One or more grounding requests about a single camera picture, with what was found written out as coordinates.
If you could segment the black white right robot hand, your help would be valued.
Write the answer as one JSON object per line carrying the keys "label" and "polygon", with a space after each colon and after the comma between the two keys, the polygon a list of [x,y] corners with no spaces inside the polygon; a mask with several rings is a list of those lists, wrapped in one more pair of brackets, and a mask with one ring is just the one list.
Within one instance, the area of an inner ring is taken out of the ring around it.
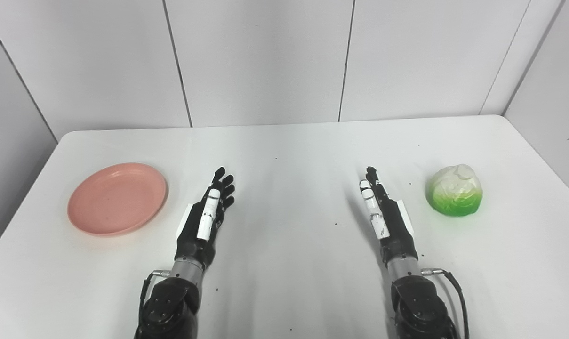
{"label": "black white right robot hand", "polygon": [[376,168],[367,167],[359,183],[370,224],[380,244],[383,263],[396,258],[418,259],[411,221],[403,201],[392,199],[379,180]]}

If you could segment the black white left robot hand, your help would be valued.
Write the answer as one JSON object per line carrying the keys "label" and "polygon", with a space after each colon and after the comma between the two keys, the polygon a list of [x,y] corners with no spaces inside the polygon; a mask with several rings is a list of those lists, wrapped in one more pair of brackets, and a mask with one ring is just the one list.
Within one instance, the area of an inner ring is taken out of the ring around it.
{"label": "black white left robot hand", "polygon": [[233,175],[226,175],[224,167],[218,168],[201,200],[186,208],[175,259],[194,259],[203,269],[211,266],[218,230],[226,210],[235,202],[234,191]]}

